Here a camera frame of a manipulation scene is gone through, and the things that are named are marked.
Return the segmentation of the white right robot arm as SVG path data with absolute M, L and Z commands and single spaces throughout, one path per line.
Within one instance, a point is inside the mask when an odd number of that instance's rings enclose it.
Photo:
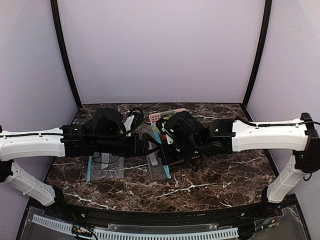
M 156 121 L 166 139 L 157 153 L 163 165 L 200 156 L 247 150 L 291 150 L 286 167 L 265 190 L 265 201 L 281 203 L 306 175 L 320 169 L 320 136 L 309 113 L 287 121 L 250 122 L 242 118 L 216 119 L 204 127 L 189 112 L 181 111 Z

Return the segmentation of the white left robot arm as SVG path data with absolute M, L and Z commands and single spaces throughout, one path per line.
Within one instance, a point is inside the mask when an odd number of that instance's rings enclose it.
M 82 157 L 108 153 L 120 157 L 148 156 L 160 144 L 149 134 L 128 131 L 119 135 L 90 133 L 80 125 L 64 125 L 42 131 L 0 133 L 0 181 L 45 207 L 65 202 L 62 190 L 38 180 L 16 159 L 31 157 Z

